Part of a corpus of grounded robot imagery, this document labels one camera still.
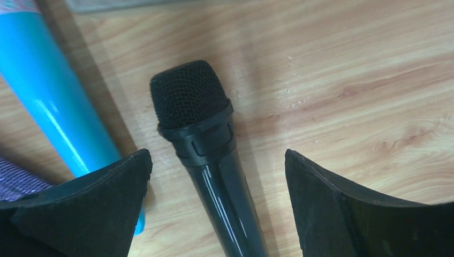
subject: light brown wood grain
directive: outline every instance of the light brown wood grain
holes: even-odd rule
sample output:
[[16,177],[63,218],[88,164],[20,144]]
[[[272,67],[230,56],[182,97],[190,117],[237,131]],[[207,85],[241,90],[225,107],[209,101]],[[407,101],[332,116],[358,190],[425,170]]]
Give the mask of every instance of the light brown wood grain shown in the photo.
[[[301,256],[287,148],[386,194],[454,200],[451,0],[257,0],[102,19],[50,0],[41,9],[123,154],[152,154],[147,224],[130,256],[224,256],[189,176],[156,131],[149,93],[153,75],[196,59],[214,67],[233,102],[271,256]],[[0,154],[55,183],[71,179],[3,83],[0,99]]]

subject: microphone grille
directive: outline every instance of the microphone grille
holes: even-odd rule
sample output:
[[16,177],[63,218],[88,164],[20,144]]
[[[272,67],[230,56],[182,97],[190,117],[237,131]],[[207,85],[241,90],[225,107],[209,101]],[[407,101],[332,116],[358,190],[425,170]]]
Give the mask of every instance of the microphone grille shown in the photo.
[[206,61],[159,73],[152,78],[150,87],[160,127],[166,130],[204,121],[229,104],[221,82]]

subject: wooden surface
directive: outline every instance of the wooden surface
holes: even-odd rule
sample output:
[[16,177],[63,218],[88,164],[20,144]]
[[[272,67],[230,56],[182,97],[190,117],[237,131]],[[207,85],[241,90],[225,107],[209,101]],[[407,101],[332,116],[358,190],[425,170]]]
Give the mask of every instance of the wooden surface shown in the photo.
[[[454,200],[454,2],[253,1],[133,16],[41,9],[123,154],[148,148],[147,224],[130,256],[223,256],[149,79],[206,59],[236,110],[238,150],[271,256],[301,256],[284,176],[297,150],[403,199]],[[0,154],[61,183],[71,173],[0,82]]]

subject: blue tube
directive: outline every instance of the blue tube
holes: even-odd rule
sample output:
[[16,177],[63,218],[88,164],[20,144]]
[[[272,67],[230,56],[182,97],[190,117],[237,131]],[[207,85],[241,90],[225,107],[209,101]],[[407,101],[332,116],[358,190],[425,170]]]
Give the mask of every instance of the blue tube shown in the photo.
[[[71,172],[80,177],[120,160],[41,15],[0,10],[0,28],[0,74]],[[142,208],[134,234],[144,226]]]

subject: microphone handle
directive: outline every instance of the microphone handle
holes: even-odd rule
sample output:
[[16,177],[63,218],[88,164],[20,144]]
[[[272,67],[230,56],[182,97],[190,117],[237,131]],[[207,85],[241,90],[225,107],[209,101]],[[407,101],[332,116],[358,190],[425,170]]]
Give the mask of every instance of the microphone handle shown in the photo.
[[215,163],[186,167],[227,257],[267,257],[236,148]]
[[[80,177],[120,160],[36,4],[0,1],[0,24],[0,74],[71,172]],[[142,209],[135,234],[144,226]]]

